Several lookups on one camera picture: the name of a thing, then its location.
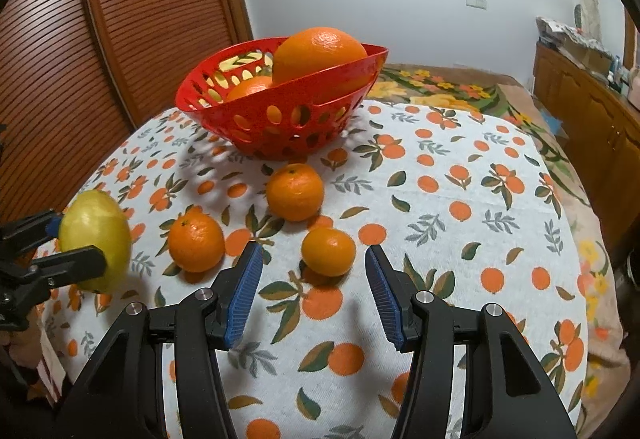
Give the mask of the small tangerine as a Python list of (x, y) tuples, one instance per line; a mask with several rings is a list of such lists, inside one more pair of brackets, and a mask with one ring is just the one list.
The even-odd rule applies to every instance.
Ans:
[(224, 258), (224, 233), (209, 214), (190, 209), (172, 225), (168, 251), (176, 265), (189, 273), (204, 273)]
[(266, 185), (269, 210), (289, 222), (302, 222), (320, 211), (324, 185), (307, 164), (286, 165), (273, 173)]
[(356, 244), (343, 231), (332, 228), (311, 230), (300, 246), (303, 262), (325, 277), (342, 277), (354, 264)]

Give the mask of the orange-print white tablecloth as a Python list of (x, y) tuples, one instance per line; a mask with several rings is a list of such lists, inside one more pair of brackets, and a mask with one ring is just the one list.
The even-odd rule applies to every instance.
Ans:
[(178, 110), (130, 136), (88, 180), (128, 218), (127, 280), (111, 295), (60, 289), (43, 309), (67, 374), (79, 374), (128, 301), (164, 307), (210, 284), (210, 274), (181, 271), (166, 247), (192, 208), (220, 224), (226, 266), (248, 242), (264, 250), (242, 341), (218, 357), (240, 437), (392, 433), (410, 358), (385, 338), (362, 257), (338, 279), (305, 268), (300, 245), (320, 227), (346, 233), (358, 251), (381, 245), (418, 289), (450, 305), (499, 303), (578, 416), (587, 366), (580, 259), (529, 136), (482, 114), (367, 101), (309, 164), (324, 185), (320, 214), (288, 223), (264, 197), (276, 165), (241, 155)]

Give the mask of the white wall switch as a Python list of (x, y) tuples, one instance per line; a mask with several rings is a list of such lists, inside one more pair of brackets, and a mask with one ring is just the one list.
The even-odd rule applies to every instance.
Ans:
[(486, 10), (488, 2), (487, 0), (465, 0), (465, 5), (473, 9)]

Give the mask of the clutter on cabinet top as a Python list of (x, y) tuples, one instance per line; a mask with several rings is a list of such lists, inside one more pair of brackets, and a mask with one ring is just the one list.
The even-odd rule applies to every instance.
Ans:
[(539, 41), (559, 52), (564, 58), (585, 70), (590, 76), (606, 82), (608, 87), (627, 99), (630, 91), (630, 72), (623, 61), (614, 55), (601, 41), (585, 35), (581, 29), (536, 17)]

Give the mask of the large orange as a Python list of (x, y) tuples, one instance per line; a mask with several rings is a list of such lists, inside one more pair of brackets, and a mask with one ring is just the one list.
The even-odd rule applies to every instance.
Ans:
[(346, 32), (332, 27), (308, 28), (289, 36), (273, 53), (272, 81), (284, 84), (367, 55), (363, 45)]
[(270, 76), (255, 76), (244, 80), (230, 90), (226, 96), (226, 102), (235, 101), (254, 93), (261, 92), (262, 90), (270, 88), (271, 85), (272, 78)]

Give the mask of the floral bed blanket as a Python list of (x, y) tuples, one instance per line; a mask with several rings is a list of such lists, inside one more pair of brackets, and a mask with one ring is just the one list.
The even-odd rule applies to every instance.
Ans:
[(602, 437), (622, 419), (618, 399), (631, 379), (631, 364), (623, 348), (616, 277), (604, 245), (601, 221), (592, 210), (576, 160), (568, 145), (554, 134), (542, 116), (541, 103), (515, 78), (472, 67), (427, 67), (390, 64), (381, 70), (368, 93), (387, 104), (416, 104), (474, 110), (512, 122), (537, 147), (550, 172), (555, 198), (567, 215), (580, 259), (577, 289), (586, 300), (588, 355), (582, 383), (578, 436)]

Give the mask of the wooden cabinet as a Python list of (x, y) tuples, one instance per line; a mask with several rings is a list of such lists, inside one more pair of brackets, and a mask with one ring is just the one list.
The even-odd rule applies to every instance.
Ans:
[(564, 152), (598, 216), (613, 263), (639, 244), (639, 113), (559, 51), (538, 43), (534, 93), (562, 122)]

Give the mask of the brown louvered wardrobe door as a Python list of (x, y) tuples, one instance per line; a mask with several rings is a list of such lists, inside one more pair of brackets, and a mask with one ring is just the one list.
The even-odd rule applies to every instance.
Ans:
[(198, 61), (251, 35), (244, 0), (1, 0), (2, 219), (64, 206)]

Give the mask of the red perforated plastic basket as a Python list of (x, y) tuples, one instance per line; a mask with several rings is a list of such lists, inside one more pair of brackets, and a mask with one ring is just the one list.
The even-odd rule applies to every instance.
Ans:
[(320, 150), (345, 129), (378, 78), (388, 50), (367, 43), (367, 56), (359, 61), (229, 102), (238, 84), (272, 67), (282, 43), (282, 37), (255, 39), (209, 55), (180, 84), (176, 107), (248, 156), (287, 160)]

